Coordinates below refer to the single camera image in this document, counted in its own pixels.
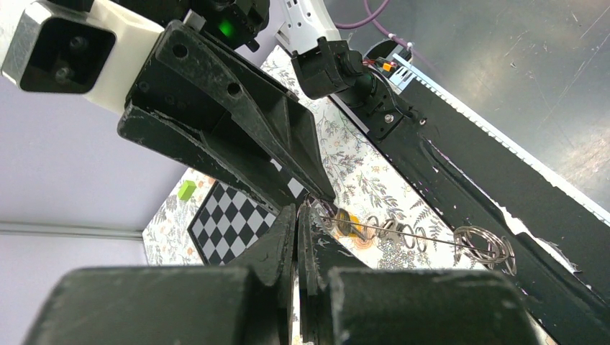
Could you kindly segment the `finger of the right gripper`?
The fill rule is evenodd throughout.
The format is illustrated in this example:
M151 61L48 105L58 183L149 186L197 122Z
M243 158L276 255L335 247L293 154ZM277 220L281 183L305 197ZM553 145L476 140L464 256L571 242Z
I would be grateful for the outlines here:
M286 179L256 144L244 147L189 126L161 111L129 104L119 120L120 137L157 152L244 193L270 212L299 205Z
M220 159L218 178L266 201L284 201L279 163L309 192L333 201L314 117L296 95L207 33L172 21L155 50L185 106L170 111Z

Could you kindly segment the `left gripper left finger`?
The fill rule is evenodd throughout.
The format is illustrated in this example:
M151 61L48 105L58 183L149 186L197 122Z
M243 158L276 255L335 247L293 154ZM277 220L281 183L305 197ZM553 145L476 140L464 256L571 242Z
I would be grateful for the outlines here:
M26 344L289 344L296 207L222 266L89 267L64 275Z

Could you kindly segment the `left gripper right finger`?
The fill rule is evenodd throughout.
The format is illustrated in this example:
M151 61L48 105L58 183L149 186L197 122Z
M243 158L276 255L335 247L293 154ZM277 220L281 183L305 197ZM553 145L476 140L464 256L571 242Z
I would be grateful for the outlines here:
M374 270L304 204L297 218L301 337L308 344L536 344L515 289L481 270Z

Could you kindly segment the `large silver keyring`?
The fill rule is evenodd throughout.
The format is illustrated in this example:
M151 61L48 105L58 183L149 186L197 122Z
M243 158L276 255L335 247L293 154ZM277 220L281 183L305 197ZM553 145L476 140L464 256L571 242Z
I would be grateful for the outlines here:
M396 218L379 221L377 216L369 216L365 221L361 221L350 213L351 219L358 221L356 227L363 234L363 239L360 239L355 236L343 236L339 232L334 221L338 208L333 209L329 203L312 195L307 195L304 202L320 213L324 227L331 234L371 244L375 240L392 241L420 254L426 254L429 245L437 247L438 244L444 244L452 249L455 265L462 257L467 257L490 270L504 264L505 273L515 276L517 272L515 254L509 240L505 236L496 236L480 226L460 226L451 233L451 240L445 240L440 238L437 224L434 225L434 233L429 234L422 226L411 226Z

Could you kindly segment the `yellow key tag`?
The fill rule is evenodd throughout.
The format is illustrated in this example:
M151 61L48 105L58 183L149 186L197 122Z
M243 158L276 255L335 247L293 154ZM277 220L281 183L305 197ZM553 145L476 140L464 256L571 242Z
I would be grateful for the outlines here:
M358 221L353 221L350 213L343 208L338 208L334 216L337 229L343 236L355 236L363 239L363 234L357 229Z

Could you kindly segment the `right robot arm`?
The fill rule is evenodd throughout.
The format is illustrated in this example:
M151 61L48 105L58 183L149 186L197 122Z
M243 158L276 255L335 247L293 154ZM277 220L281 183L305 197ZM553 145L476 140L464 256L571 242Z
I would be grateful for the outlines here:
M276 32L300 89L336 95L357 114L408 116L375 62L351 50L322 1L282 1ZM268 1L125 1L163 24L126 97L122 138L215 178L271 213L297 204L287 173L315 197L336 197L314 116L288 88L243 58L268 26Z

